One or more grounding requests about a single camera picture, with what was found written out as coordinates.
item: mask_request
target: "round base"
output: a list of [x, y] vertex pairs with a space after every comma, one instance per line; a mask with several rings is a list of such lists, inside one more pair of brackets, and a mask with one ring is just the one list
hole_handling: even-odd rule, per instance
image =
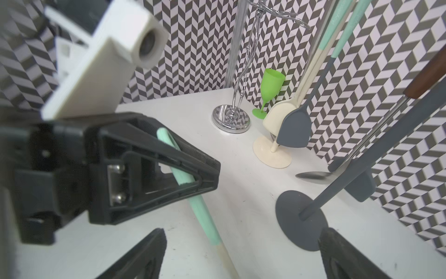
[[313, 200], [298, 191], [283, 192], [276, 202], [279, 226], [292, 243], [307, 251], [319, 251], [318, 239], [323, 228], [328, 228], [321, 209], [302, 221], [299, 213]]
[[212, 112], [212, 121], [221, 130], [228, 133], [243, 133], [248, 131], [251, 120], [242, 109], [236, 108], [231, 117], [232, 106], [223, 104]]
[[282, 150], [283, 147], [280, 146], [276, 152], [271, 152], [272, 145], [272, 141], [265, 136], [261, 136], [254, 141], [252, 149], [257, 158], [265, 165], [276, 169], [288, 167], [291, 164], [291, 156]]
[[267, 115], [267, 113], [264, 112], [263, 110], [261, 110], [260, 108], [255, 108], [255, 109], [253, 109], [253, 110], [252, 110], [252, 114], [253, 114], [255, 117], [260, 118], [260, 119], [265, 119], [265, 117], [266, 117], [266, 115]]

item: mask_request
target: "white 3d printed part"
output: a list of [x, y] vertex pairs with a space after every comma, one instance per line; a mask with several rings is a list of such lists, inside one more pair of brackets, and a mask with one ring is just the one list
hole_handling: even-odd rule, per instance
[[[85, 41], [88, 49], [73, 69], [63, 73], [62, 83], [41, 110], [44, 120], [113, 113], [136, 66], [157, 65], [169, 36], [152, 14], [132, 0], [112, 1], [91, 37], [51, 7], [45, 8], [45, 15]], [[153, 41], [151, 50], [140, 51], [142, 44]], [[75, 55], [70, 49], [60, 52]]]

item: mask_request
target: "gray spatula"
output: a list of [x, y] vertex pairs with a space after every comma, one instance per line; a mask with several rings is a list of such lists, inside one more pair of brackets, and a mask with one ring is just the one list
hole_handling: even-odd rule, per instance
[[310, 141], [311, 135], [311, 119], [307, 112], [307, 107], [311, 102], [311, 99], [314, 97], [316, 92], [319, 90], [319, 87], [322, 84], [322, 81], [325, 79], [328, 71], [333, 66], [336, 58], [344, 47], [347, 39], [353, 33], [353, 29], [358, 24], [359, 20], [364, 15], [367, 6], [370, 4], [371, 0], [360, 0], [356, 5], [355, 10], [351, 16], [351, 19], [347, 23], [341, 38], [339, 39], [336, 47], [334, 48], [333, 54], [330, 57], [327, 65], [325, 66], [324, 72], [319, 77], [316, 86], [311, 91], [310, 96], [308, 96], [305, 103], [299, 108], [290, 112], [282, 122], [282, 126], [280, 127], [279, 133], [277, 135], [277, 143], [283, 146], [288, 147], [305, 147], [308, 145]]
[[350, 185], [359, 174], [366, 171], [385, 152], [389, 151], [395, 144], [411, 133], [418, 125], [428, 118], [437, 109], [446, 104], [446, 79], [441, 80], [423, 98], [421, 98], [410, 111], [403, 115], [384, 135], [379, 138], [354, 164], [350, 164], [330, 186], [319, 194], [307, 207], [300, 211], [299, 219], [307, 220], [317, 212], [321, 206], [326, 204], [337, 193]]
[[[362, 140], [359, 142], [350, 152], [346, 158], [337, 159], [339, 167], [333, 172], [324, 171], [309, 171], [297, 174], [296, 177], [305, 181], [317, 183], [317, 184], [330, 184], [335, 181], [351, 164], [352, 159], [359, 153], [359, 150], [374, 136], [395, 114], [401, 110], [410, 99], [418, 99], [429, 88], [431, 88], [442, 76], [446, 74], [446, 46], [444, 46], [430, 61], [424, 66], [424, 68], [418, 73], [418, 75], [412, 80], [408, 87], [404, 90], [404, 97], [401, 98], [396, 105], [389, 110]], [[369, 185], [370, 183], [362, 180], [362, 183], [355, 183], [356, 185]]]

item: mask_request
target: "spatula head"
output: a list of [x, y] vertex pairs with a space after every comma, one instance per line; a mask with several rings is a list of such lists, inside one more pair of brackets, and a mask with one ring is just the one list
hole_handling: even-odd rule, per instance
[[347, 156], [344, 157], [334, 157], [333, 162], [331, 162], [330, 165], [328, 165], [328, 171], [333, 172], [337, 170], [345, 161]]
[[293, 110], [296, 110], [296, 106], [290, 100], [284, 100], [275, 103], [263, 120], [263, 126], [270, 133], [277, 136], [283, 120]]
[[305, 109], [290, 112], [282, 122], [277, 143], [282, 146], [301, 148], [310, 141], [311, 119]]
[[345, 187], [345, 190], [358, 202], [368, 199], [376, 190], [376, 183], [373, 179], [371, 168], [363, 171]]

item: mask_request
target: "metal screw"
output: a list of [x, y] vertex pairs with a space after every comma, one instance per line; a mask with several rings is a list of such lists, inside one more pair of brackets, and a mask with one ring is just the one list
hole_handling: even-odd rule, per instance
[[51, 152], [49, 150], [42, 150], [42, 157], [49, 158], [51, 156]]
[[124, 165], [108, 165], [108, 168], [115, 172], [115, 173], [119, 173], [119, 174], [123, 174], [125, 171], [125, 166]]
[[125, 202], [126, 199], [127, 196], [125, 195], [125, 193], [117, 193], [116, 195], [113, 196], [113, 202], [116, 204], [121, 204]]

